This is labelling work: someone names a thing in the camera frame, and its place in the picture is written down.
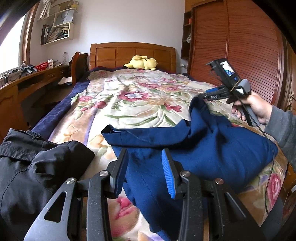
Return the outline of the grey right sleeve forearm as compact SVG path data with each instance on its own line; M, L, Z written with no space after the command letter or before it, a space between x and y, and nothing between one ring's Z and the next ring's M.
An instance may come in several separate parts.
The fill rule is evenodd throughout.
M296 119L291 111L273 106L265 133L272 136L295 172Z

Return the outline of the person right hand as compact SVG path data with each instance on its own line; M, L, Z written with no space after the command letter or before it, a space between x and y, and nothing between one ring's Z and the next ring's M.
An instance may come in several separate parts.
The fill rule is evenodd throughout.
M252 111L257 115L260 124L267 125L273 106L262 99L257 93L252 92L248 97L238 100L236 97L230 97L226 101L227 104L232 104L231 112L237 116L238 119L245 121L245 117L239 110L239 107L244 105L250 106Z

